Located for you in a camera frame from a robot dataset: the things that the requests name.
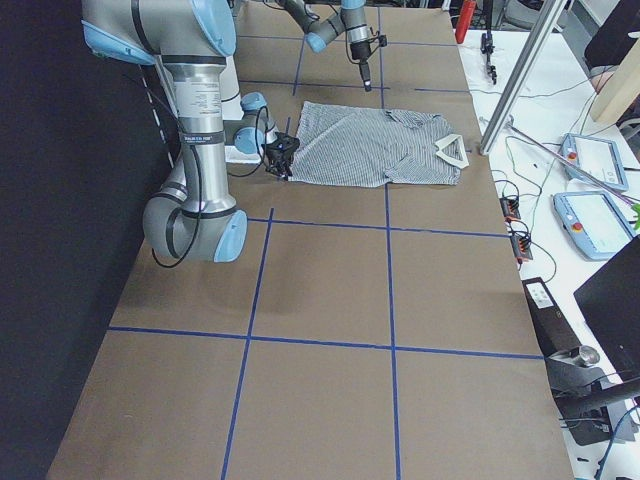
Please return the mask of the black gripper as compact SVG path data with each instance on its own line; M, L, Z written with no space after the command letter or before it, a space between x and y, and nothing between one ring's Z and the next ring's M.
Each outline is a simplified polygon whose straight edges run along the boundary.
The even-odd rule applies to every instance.
M351 60L358 63L359 74L363 83L364 90L370 92L372 90L371 73L368 64L370 57L369 42L351 42L349 44Z
M267 172L271 175L279 175L284 181L292 176L291 165L296 150L300 147L297 137L286 133L276 133L273 142L266 145L266 154L269 160Z

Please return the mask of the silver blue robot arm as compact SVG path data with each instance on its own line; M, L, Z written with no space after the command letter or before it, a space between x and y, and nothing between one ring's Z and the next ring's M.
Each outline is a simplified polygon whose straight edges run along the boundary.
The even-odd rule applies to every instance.
M223 118L222 74L236 49L224 1L85 1L85 42L97 55L170 74L181 151L148 201L143 230L155 258L232 262L241 254L247 215L228 189L225 148L257 154L276 175L289 174L297 138L278 130L260 93L240 101L238 120Z
M304 33L308 46L315 53L322 52L340 35L345 35L347 56L358 66L364 90L372 90L369 58L376 41L365 13L365 1L341 1L340 7L326 19L310 10L305 1L263 1L265 6L287 12Z

